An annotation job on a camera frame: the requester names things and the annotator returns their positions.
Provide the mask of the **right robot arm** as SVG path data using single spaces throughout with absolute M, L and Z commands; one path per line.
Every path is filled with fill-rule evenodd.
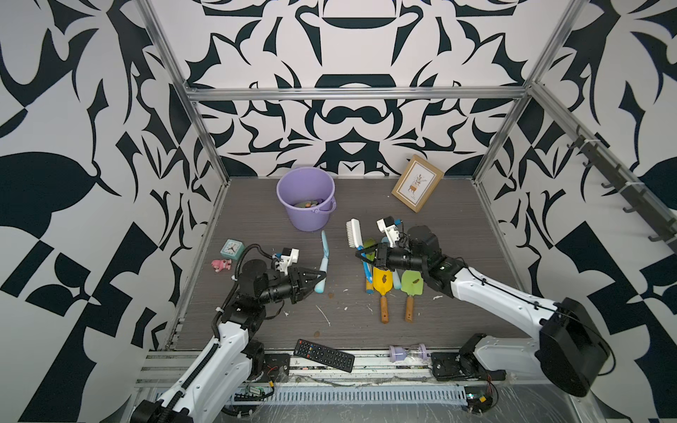
M 388 240 L 370 247 L 363 243 L 358 220 L 346 227 L 356 257 L 374 270 L 417 271 L 432 290 L 483 308 L 526 334 L 515 342 L 482 337 L 472 357 L 486 370 L 544 375 L 561 391 L 583 398 L 615 357 L 580 302 L 539 298 L 493 280 L 463 258 L 445 255 L 426 226 L 403 234 L 396 225 L 381 223 Z

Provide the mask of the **white blue cleaning brush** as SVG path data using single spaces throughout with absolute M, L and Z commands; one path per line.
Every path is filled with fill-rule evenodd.
M 358 257 L 361 260 L 361 264 L 363 266 L 366 281 L 369 284 L 371 284 L 373 282 L 373 280 L 372 280 L 372 274 L 371 274 L 371 271 L 370 271 L 370 266 L 368 265 L 368 262 L 366 261 L 366 257 L 363 253 L 364 245 L 363 245 L 363 240 L 362 240 L 362 236 L 361 236 L 361 224 L 360 224 L 359 220 L 351 219 L 347 222 L 346 227 L 347 227 L 348 245 L 349 245 L 350 248 L 356 250 L 356 253 L 357 253 L 356 257 Z

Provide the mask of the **green trowel yellow handle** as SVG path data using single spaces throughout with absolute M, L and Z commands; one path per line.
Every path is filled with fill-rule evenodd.
M 366 239 L 366 241 L 363 242 L 363 247 L 365 249 L 371 248 L 372 246 L 376 245 L 377 242 L 375 239 L 370 238 Z M 370 253 L 366 254 L 365 257 L 373 261 L 375 257 L 375 251 L 370 250 Z M 366 264 L 366 271 L 365 271 L 365 292 L 367 294 L 374 294 L 375 289 L 373 287 L 373 282 L 372 282 L 372 265 L 371 264 Z

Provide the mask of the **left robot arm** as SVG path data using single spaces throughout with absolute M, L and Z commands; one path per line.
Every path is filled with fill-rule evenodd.
M 216 308 L 213 337 L 185 373 L 155 400 L 136 406 L 132 422 L 213 422 L 238 388 L 264 375 L 264 345 L 256 333 L 267 306 L 303 301 L 326 280 L 328 259 L 317 269 L 297 264 L 299 251 L 271 255 L 258 244 L 244 248 L 234 286 Z

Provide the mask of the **light blue scoop trowel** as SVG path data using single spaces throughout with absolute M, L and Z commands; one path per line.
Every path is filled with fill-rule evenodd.
M 323 245 L 323 258 L 319 267 L 319 270 L 327 273 L 328 270 L 328 264 L 329 264 L 329 257 L 330 257 L 330 248 L 329 248 L 329 243 L 327 240 L 327 236 L 325 231 L 323 230 L 321 232 L 321 238 L 322 238 L 322 245 Z M 324 292 L 326 286 L 326 278 L 323 278 L 320 280 L 317 285 L 315 285 L 315 292 L 318 294 L 322 294 Z

